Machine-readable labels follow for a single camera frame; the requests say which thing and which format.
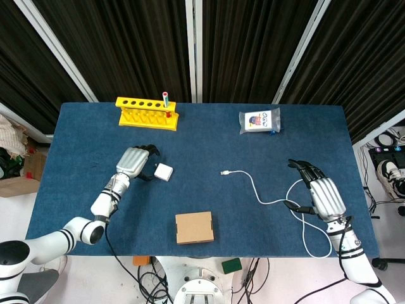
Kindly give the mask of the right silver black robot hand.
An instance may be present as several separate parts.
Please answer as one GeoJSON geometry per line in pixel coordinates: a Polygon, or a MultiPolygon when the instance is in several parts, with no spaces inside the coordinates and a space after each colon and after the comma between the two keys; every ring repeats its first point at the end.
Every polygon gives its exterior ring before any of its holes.
{"type": "Polygon", "coordinates": [[[311,195],[313,206],[297,206],[289,199],[284,200],[285,206],[293,212],[317,215],[324,222],[332,222],[343,217],[346,206],[334,181],[307,161],[293,159],[288,161],[288,166],[300,173],[311,195]]]}

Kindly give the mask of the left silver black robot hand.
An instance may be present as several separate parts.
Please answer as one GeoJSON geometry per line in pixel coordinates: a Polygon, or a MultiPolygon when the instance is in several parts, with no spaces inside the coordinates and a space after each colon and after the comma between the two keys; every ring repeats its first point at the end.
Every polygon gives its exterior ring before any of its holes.
{"type": "Polygon", "coordinates": [[[158,148],[153,144],[129,147],[118,164],[116,173],[125,174],[130,179],[139,178],[143,181],[151,181],[155,176],[147,175],[142,172],[150,156],[161,156],[158,148]]]}

